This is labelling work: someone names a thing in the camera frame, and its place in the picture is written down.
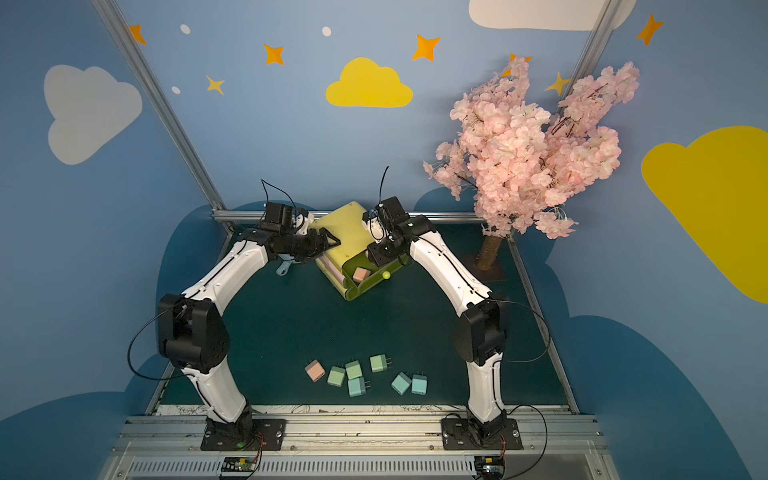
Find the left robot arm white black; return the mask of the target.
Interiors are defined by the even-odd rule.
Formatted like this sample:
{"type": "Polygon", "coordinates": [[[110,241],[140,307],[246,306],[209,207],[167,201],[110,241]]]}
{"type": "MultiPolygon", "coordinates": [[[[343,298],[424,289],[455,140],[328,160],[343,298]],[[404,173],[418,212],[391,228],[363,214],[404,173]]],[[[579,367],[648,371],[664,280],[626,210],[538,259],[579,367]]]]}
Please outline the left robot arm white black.
{"type": "Polygon", "coordinates": [[[324,227],[305,233],[248,229],[196,284],[161,299],[159,353],[190,379],[208,407],[211,427],[245,431],[252,423],[250,405],[228,365],[230,336],[222,316],[231,300],[256,272],[280,256],[307,263],[340,244],[324,227]]]}

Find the yellow-green drawer cabinet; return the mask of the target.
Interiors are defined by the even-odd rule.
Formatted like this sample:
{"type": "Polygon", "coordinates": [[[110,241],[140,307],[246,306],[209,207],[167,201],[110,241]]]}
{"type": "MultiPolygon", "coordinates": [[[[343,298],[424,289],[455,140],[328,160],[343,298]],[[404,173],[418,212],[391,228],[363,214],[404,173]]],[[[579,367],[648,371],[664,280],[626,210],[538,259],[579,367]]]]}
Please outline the yellow-green drawer cabinet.
{"type": "Polygon", "coordinates": [[[310,229],[325,228],[339,239],[340,244],[325,252],[325,256],[337,268],[364,252],[374,242],[367,224],[363,221],[366,210],[358,202],[350,202],[315,220],[310,229]]]}

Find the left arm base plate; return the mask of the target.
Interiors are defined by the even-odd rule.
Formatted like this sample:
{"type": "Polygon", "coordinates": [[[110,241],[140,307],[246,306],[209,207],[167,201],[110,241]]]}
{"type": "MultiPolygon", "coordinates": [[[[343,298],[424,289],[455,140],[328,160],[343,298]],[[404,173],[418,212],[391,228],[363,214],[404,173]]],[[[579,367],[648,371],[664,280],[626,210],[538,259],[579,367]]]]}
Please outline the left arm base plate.
{"type": "Polygon", "coordinates": [[[200,445],[202,451],[279,451],[285,437],[285,419],[247,417],[244,421],[221,423],[206,420],[200,445]]]}

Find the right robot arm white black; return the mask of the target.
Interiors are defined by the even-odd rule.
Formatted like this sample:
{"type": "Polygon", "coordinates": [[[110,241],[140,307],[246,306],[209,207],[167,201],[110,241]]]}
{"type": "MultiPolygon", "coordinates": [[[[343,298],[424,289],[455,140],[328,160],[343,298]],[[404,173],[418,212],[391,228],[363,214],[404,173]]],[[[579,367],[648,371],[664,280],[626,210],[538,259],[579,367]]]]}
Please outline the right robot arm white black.
{"type": "Polygon", "coordinates": [[[447,296],[457,315],[454,346],[467,365],[468,424],[482,440],[500,433],[507,418],[500,368],[508,327],[492,290],[453,254],[427,217],[409,215],[396,197],[363,213],[362,224],[373,237],[367,254],[375,265],[382,267],[407,256],[447,296]]]}

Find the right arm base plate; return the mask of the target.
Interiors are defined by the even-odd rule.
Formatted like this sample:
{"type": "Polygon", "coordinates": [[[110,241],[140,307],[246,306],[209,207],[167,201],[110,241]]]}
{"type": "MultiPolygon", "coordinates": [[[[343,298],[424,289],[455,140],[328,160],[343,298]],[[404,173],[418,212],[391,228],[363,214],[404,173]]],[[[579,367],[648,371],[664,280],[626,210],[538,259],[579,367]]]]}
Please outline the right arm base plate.
{"type": "Polygon", "coordinates": [[[445,450],[522,450],[523,442],[518,423],[506,419],[490,432],[483,431],[474,420],[449,415],[440,420],[443,448],[445,450]]]}

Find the pink plug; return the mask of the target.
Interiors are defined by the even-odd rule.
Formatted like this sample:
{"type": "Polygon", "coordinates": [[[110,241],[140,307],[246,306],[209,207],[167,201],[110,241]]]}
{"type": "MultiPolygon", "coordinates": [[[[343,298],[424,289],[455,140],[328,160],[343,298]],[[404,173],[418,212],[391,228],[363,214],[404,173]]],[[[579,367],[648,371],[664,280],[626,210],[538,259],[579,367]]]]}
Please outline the pink plug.
{"type": "Polygon", "coordinates": [[[356,284],[360,284],[366,279],[368,279],[370,276],[371,276],[370,270],[362,267],[357,267],[353,273],[352,279],[356,284]]]}
{"type": "Polygon", "coordinates": [[[326,371],[324,367],[318,360],[311,361],[305,367],[305,373],[313,382],[318,382],[321,378],[323,378],[326,375],[326,371]]]}

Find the drawer yellow-green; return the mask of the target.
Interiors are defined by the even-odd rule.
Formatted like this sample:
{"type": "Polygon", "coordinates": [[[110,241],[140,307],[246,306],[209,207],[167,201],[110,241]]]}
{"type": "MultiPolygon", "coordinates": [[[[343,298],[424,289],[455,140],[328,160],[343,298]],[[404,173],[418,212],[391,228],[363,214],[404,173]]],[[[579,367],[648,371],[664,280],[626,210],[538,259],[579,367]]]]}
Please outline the drawer yellow-green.
{"type": "Polygon", "coordinates": [[[384,266],[378,266],[369,258],[369,252],[367,250],[357,254],[342,265],[342,273],[344,275],[344,299],[347,301],[357,299],[379,283],[389,280],[398,271],[411,263],[411,258],[407,254],[403,254],[384,266]],[[371,271],[371,276],[360,284],[356,284],[352,279],[353,273],[357,267],[366,268],[371,271]]]}

